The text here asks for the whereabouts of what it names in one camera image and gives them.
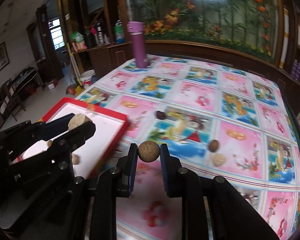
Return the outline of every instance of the tiled floor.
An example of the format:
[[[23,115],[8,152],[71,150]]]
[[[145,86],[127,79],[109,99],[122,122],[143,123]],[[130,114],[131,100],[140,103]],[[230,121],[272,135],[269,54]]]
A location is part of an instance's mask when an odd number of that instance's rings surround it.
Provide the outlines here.
[[[75,98],[73,95],[66,95],[66,88],[70,85],[70,81],[68,77],[64,77],[58,83],[58,85],[49,90],[48,87],[42,91],[41,88],[37,89],[37,92],[29,96],[29,98],[24,101],[24,105],[26,107],[26,111],[20,110],[16,119],[17,122],[13,119],[12,115],[8,117],[4,125],[1,127],[1,131],[5,130],[13,125],[18,123],[31,120],[32,123],[40,120],[61,98],[70,97]]]

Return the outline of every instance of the white bucket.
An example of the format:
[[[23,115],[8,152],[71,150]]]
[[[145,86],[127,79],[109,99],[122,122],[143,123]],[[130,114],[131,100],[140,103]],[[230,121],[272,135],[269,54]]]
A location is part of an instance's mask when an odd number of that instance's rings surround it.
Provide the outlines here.
[[[94,75],[94,73],[95,72],[93,69],[82,73],[80,81],[85,89],[91,85],[91,77]]]

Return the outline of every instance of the screw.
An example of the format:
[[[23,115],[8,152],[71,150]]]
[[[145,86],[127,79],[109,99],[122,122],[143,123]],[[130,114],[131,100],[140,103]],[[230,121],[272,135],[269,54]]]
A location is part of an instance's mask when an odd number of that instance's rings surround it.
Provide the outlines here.
[[[59,141],[59,145],[60,145],[60,146],[63,146],[63,145],[65,145],[66,143],[67,143],[67,141],[66,141],[66,140],[64,140],[64,139],[63,139],[63,140],[61,140],[61,141]]]
[[[179,172],[180,174],[186,174],[186,173],[188,173],[188,169],[187,169],[187,168],[184,168],[184,167],[180,167],[180,168],[178,169],[178,172]]]
[[[114,175],[114,174],[118,174],[120,172],[120,168],[118,167],[113,167],[110,169],[110,172]]]
[[[214,179],[215,179],[216,182],[218,182],[218,183],[224,183],[224,182],[225,182],[225,178],[222,177],[222,176],[216,176]]]
[[[84,181],[84,179],[83,179],[83,177],[78,176],[78,177],[75,177],[73,181],[75,184],[80,184],[81,182]]]
[[[66,163],[65,161],[59,163],[60,170],[65,170],[67,167],[68,167],[68,163]]]

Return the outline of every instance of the pink bottle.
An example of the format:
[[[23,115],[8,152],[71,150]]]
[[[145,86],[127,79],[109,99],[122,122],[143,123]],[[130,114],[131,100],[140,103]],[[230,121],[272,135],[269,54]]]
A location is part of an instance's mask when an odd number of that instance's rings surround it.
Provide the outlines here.
[[[130,33],[136,65],[138,68],[146,68],[149,63],[147,61],[146,44],[143,36],[143,23],[128,22],[127,29]]]

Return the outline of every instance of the flower backdrop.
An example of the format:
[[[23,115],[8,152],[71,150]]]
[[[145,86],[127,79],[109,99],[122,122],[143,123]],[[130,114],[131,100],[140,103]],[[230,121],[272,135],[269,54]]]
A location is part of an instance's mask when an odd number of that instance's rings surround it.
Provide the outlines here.
[[[149,40],[181,40],[235,49],[273,62],[275,0],[127,0]]]

